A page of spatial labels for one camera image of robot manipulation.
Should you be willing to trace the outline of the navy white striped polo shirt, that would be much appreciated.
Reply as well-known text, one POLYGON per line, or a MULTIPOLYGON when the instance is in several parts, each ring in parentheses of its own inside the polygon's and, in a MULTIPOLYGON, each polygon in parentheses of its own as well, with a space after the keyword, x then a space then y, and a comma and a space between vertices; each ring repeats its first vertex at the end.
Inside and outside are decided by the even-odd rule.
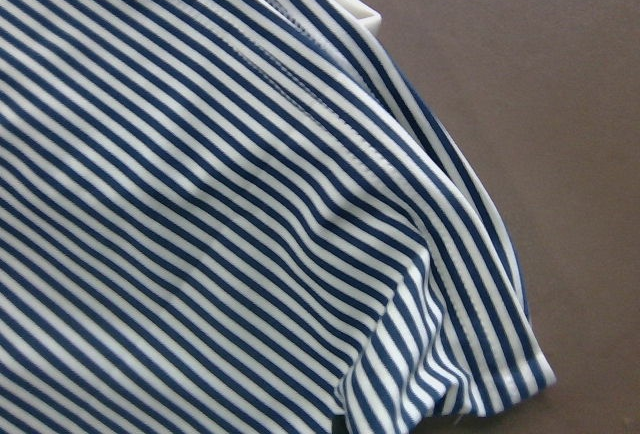
POLYGON ((358 0, 1 0, 1 429, 407 433, 553 384, 358 0))

